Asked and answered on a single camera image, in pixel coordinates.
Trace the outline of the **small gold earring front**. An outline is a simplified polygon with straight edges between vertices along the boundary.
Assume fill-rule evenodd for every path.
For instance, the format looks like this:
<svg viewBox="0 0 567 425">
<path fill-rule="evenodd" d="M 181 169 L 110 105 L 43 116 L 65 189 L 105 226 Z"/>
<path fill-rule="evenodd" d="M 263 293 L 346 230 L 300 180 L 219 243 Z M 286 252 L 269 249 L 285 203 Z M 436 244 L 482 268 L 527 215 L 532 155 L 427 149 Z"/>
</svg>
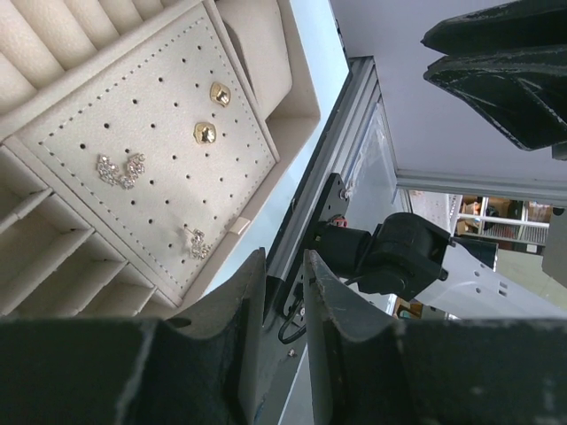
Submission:
<svg viewBox="0 0 567 425">
<path fill-rule="evenodd" d="M 212 122 L 200 121 L 194 126 L 193 137 L 198 144 L 212 144 L 217 139 L 217 129 Z"/>
</svg>

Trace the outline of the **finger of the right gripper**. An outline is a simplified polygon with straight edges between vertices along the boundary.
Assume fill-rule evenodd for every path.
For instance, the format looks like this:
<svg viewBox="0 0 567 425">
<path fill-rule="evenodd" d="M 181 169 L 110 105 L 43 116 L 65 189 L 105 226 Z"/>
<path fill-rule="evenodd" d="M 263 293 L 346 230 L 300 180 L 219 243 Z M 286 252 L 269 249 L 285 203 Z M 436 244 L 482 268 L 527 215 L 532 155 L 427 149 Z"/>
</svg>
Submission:
<svg viewBox="0 0 567 425">
<path fill-rule="evenodd" d="M 462 100 L 520 150 L 566 143 L 564 45 L 447 55 L 423 78 Z"/>
<path fill-rule="evenodd" d="M 446 55 L 566 44 L 564 1 L 513 1 L 440 21 L 422 44 Z"/>
</svg>

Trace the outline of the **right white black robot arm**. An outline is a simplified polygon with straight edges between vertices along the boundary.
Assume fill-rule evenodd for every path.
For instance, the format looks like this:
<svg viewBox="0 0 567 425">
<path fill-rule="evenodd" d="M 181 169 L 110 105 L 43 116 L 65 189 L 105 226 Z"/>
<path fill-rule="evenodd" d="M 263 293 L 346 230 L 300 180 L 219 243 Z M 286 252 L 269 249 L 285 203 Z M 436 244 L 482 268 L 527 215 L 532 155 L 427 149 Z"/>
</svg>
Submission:
<svg viewBox="0 0 567 425">
<path fill-rule="evenodd" d="M 460 99 L 516 148 L 566 161 L 566 4 L 512 1 L 440 21 L 424 79 Z M 409 212 L 374 232 L 321 223 L 312 243 L 344 284 L 460 319 L 557 318 L 564 309 L 497 274 L 445 229 Z"/>
</svg>

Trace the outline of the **beige ring cushion block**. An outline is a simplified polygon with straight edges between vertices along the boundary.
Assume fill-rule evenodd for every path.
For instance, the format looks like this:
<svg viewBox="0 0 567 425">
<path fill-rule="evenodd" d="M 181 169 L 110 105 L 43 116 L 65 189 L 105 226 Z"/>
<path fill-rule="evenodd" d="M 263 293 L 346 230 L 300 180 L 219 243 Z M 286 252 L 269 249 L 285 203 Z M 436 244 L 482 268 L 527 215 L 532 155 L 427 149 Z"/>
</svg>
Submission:
<svg viewBox="0 0 567 425">
<path fill-rule="evenodd" d="M 266 120 L 291 90 L 292 76 L 276 1 L 218 1 L 229 38 Z"/>
</svg>

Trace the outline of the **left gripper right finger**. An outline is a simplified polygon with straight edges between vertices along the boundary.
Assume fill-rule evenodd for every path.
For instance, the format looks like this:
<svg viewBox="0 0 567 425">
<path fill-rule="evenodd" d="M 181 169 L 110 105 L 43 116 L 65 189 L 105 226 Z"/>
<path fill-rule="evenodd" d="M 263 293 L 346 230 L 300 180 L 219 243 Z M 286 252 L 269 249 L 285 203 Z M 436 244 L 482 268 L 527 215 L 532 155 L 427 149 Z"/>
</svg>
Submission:
<svg viewBox="0 0 567 425">
<path fill-rule="evenodd" d="M 565 423 L 565 321 L 396 320 L 304 265 L 315 423 Z"/>
</svg>

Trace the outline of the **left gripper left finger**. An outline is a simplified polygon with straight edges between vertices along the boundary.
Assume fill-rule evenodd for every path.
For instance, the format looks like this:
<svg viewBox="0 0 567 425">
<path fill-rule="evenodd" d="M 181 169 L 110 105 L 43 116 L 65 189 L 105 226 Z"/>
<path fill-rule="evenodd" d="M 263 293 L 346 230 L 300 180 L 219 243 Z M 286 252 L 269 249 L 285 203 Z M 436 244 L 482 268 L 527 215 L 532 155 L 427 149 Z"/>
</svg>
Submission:
<svg viewBox="0 0 567 425">
<path fill-rule="evenodd" d="M 266 255 L 176 316 L 4 320 L 4 424 L 251 424 Z"/>
</svg>

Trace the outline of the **pink jewelry box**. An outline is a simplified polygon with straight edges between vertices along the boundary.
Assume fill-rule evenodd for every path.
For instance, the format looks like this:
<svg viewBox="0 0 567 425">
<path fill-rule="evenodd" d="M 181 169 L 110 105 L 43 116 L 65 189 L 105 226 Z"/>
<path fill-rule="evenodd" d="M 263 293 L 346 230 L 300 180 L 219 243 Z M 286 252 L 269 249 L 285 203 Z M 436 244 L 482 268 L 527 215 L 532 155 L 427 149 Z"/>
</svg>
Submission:
<svg viewBox="0 0 567 425">
<path fill-rule="evenodd" d="M 320 109 L 291 2 L 292 86 L 266 120 L 217 2 L 2 2 L 2 315 L 170 316 L 255 221 Z M 215 143 L 196 143 L 200 121 Z M 133 189 L 99 178 L 99 155 L 137 153 Z"/>
</svg>

